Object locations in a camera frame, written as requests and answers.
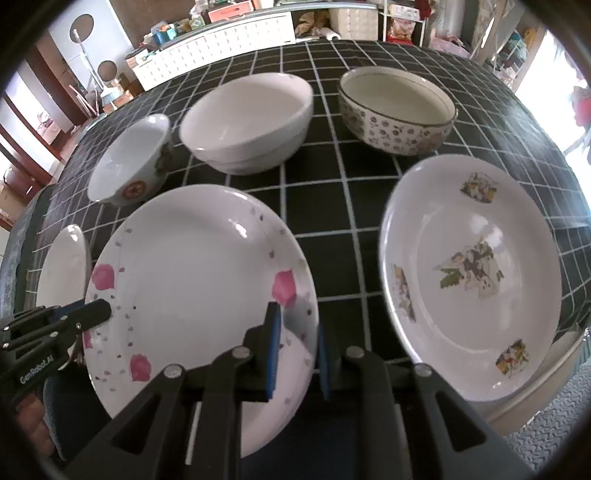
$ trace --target plastic bag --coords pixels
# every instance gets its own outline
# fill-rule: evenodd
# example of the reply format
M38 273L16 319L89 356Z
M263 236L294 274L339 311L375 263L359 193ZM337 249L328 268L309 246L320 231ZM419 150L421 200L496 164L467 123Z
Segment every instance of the plastic bag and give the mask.
M390 18L388 27L388 36L396 40L411 41L416 22L404 20L402 18Z

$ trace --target red cloth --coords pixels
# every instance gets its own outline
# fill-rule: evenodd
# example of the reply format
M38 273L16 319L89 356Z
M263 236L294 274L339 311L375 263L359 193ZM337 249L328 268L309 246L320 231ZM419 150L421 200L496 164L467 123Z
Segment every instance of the red cloth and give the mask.
M580 127L591 125L591 98L579 100L574 107L574 120Z
M421 20L425 20L431 16L429 0L414 0L414 8L417 8L421 14Z

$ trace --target bowl rim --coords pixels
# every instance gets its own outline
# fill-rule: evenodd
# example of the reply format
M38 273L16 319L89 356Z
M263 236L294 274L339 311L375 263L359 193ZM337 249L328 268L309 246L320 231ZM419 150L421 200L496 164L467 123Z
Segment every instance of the bowl rim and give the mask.
M350 97L343 90L343 85L347 81L348 77L351 77L351 75L353 75L354 73L359 74L359 71L360 70L366 70L367 73L361 74L359 76L367 76L367 75L390 75L390 76L395 76L395 77L404 77L404 78L407 78L408 80L413 81L413 82L416 82L416 83L418 83L417 79L420 79L421 80L421 83L426 82L431 88L435 89L435 92L436 93L441 92L441 94L444 97L448 98L451 101L451 103L452 103L452 105L454 107L454 114L453 114L452 118L450 118L448 121L443 122L443 123L439 123L439 124L421 124L421 123L418 123L418 122L411 122L409 120L404 120L402 118L397 118L395 116L385 115L384 113L377 112L377 111L369 108L368 106L362 104L358 100L355 100L354 98ZM374 66L360 67L360 68L357 68L357 69L350 70L350 71L344 73L343 76L339 79L339 84L337 86L337 89L339 91L339 95L340 96L343 96L349 102L352 102L355 105L359 105L360 107L368 110L369 112L373 112L373 113L375 113L377 115L383 116L384 118L389 118L390 120L396 120L397 122L402 122L402 123L405 123L407 125L416 125L418 127L445 127L447 125L452 124L457 119L457 116L458 116L458 113L459 113L456 104L453 103L452 98L448 94L446 94L440 87L438 87L437 85L435 85L433 82L431 82L431 81L429 81L429 80L421 77L420 75L416 75L415 73L407 72L407 71L401 70L401 69L395 69L395 68L392 68L392 67L382 67L382 66L379 66L379 65L374 65Z
M293 77L295 79L298 80L298 82L301 83L301 85L306 89L306 91L309 93L309 97L306 99L306 101L302 104L302 106L300 108L298 108L294 113L292 113L288 118L286 118L282 123L277 124L276 126L274 126L273 129L261 133L259 135L256 135L254 137L248 138L247 140L242 140L239 142L233 142L231 144L228 145L223 145L221 147L213 147L213 148L203 148L203 147L198 147L198 146L193 146L190 145L190 142L186 141L186 137L183 134L183 131L188 128L186 125L186 121L187 118L189 117L189 115L191 114L191 112L193 112L194 110L197 109L199 103L207 98L208 96L214 94L214 92L218 92L218 90L223 89L226 90L226 86L228 85L233 85L234 83L238 83L238 82L246 82L251 78L254 77L262 77L262 76L281 76L281 77ZM265 138L269 135L272 135L286 127L288 127L290 124L292 124L294 122L295 119L302 117L307 110L310 110L310 114L311 114L311 107L312 104L314 102L314 90L312 89L312 86L306 81L304 80L302 77L299 77L297 75L294 75L292 73L283 73L283 72L262 72L262 73L254 73L251 75L247 75L244 77L240 77L234 80L231 80L230 82L224 83L223 85L219 85L218 87L215 87L214 89L212 89L211 91L207 92L205 95L203 95L197 102L195 102L195 104L189 109L189 111L187 111L187 113L185 114L185 116L183 117L183 120L181 121L181 124L178 128L178 136L181 140L181 142L183 142L183 144L185 145L185 147L187 147L189 150L193 151L199 151L199 152L216 152L216 153L222 153L225 151L229 151L232 150L236 147L240 147L243 145L251 145L259 140L261 140L262 138Z
M158 151L161 150L162 147L164 146L164 144L168 141L170 135L171 135L171 122L170 122L170 118L168 117L168 115L164 115L163 113L151 113L150 115L146 115L143 118L140 118L139 120L137 120L136 122L134 122L133 124L131 124L128 128L126 128L125 130L123 130L119 136L117 138L115 138L115 140L113 140L113 143L111 145L109 145L107 147L107 149L103 152L103 154L100 156L99 161L96 163L96 166L94 167L93 171L92 171L92 175L90 176L90 180L88 181L88 188L87 188L87 192L86 195L88 197L88 199L91 202L105 202L108 200L112 200L113 198L117 197L117 195L119 194L119 192L140 172L142 171L142 169L146 166L147 163L149 163L149 159L147 159L146 161L144 161L141 165L138 166L138 168L136 170L133 171L133 173L131 173L130 175L128 175L125 181L123 181L121 183L121 185L119 185L117 188L114 189L113 193L109 196L100 196L100 195L91 195L90 192L90 185L92 182L92 179L95 177L95 172L97 171L97 169L100 167L100 162L103 160L103 158L105 158L106 153L111 150L112 148L115 148L117 145L119 145L121 142L123 142L125 140L125 135L128 134L128 132L133 128L133 127L137 127L137 125L139 124L143 124L146 122L149 122L148 118L153 118L156 117L156 123L160 123L162 122L162 124L164 125L164 129L162 130L162 137L158 140L158 142L156 143L156 145L154 146L154 149L152 151L152 155L150 156L153 157L154 154Z

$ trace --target white cabinet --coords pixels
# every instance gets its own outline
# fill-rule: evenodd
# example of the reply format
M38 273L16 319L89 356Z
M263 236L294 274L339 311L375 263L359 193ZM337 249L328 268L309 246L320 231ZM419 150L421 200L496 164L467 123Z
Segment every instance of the white cabinet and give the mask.
M159 51L134 67L144 90L214 61L296 42L291 13L269 14L208 30Z

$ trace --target small bowl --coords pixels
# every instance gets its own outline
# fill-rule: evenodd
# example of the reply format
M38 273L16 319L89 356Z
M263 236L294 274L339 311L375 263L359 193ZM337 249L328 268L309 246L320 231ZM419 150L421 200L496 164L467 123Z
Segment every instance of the small bowl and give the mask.
M103 153L90 178L88 198L117 207L147 200L164 183L164 163L171 150L168 117L142 118Z

